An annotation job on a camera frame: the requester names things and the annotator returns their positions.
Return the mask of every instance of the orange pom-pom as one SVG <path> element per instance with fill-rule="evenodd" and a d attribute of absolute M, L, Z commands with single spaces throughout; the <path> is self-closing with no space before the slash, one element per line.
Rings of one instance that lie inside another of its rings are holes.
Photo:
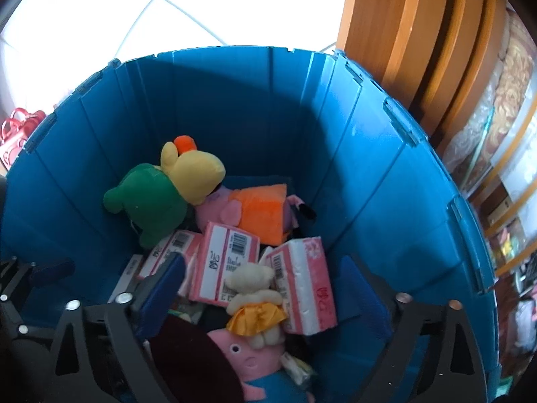
<path fill-rule="evenodd" d="M 197 150 L 196 143 L 194 139 L 190 136 L 182 135 L 177 136 L 174 140 L 174 145 L 177 147 L 179 154 L 186 153 L 187 151 Z"/>

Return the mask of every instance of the orange dress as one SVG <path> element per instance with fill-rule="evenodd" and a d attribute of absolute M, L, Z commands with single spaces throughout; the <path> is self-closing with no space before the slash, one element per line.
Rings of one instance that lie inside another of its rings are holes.
<path fill-rule="evenodd" d="M 289 232 L 284 232 L 284 204 L 287 185 L 256 186 L 232 191 L 229 200 L 241 202 L 241 220 L 237 226 L 259 237 L 261 244 L 282 245 Z"/>
<path fill-rule="evenodd" d="M 254 336 L 286 319 L 287 314 L 281 306 L 272 303 L 247 304 L 235 312 L 226 329 L 235 335 Z"/>

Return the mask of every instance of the white tile floor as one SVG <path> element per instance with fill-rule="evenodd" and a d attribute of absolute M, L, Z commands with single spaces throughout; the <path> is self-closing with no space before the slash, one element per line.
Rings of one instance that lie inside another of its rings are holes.
<path fill-rule="evenodd" d="M 181 48 L 333 52 L 344 0 L 23 0 L 0 34 L 0 108 L 53 110 L 93 72 Z"/>

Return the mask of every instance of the blue plastic bin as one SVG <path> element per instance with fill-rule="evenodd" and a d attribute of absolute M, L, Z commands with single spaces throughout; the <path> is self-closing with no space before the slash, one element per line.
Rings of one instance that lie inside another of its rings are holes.
<path fill-rule="evenodd" d="M 179 134 L 221 158 L 228 186 L 284 180 L 312 205 L 318 220 L 302 226 L 323 238 L 334 279 L 355 254 L 419 301 L 460 300 L 494 391 L 498 323 L 479 225 L 417 123 L 342 54 L 181 50 L 114 60 L 82 83 L 8 174 L 2 258 L 76 264 L 73 276 L 33 291 L 28 323 L 55 324 L 73 298 L 106 302 L 138 246 L 127 220 L 104 211 L 103 194 L 134 165 L 158 164 Z M 311 343 L 323 403 L 345 401 L 383 346 L 360 317 Z M 398 401 L 422 357 L 418 347 Z"/>

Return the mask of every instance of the red bag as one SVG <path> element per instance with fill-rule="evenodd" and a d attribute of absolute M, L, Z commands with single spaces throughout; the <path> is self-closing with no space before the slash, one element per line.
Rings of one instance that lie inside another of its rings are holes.
<path fill-rule="evenodd" d="M 22 120 L 15 118 L 15 115 L 22 114 Z M 0 145 L 0 155 L 2 156 L 2 163 L 6 169 L 9 170 L 18 154 L 24 147 L 24 144 L 36 130 L 41 121 L 45 119 L 47 115 L 42 110 L 38 110 L 32 114 L 28 113 L 26 109 L 17 107 L 9 118 L 2 123 L 2 143 Z"/>

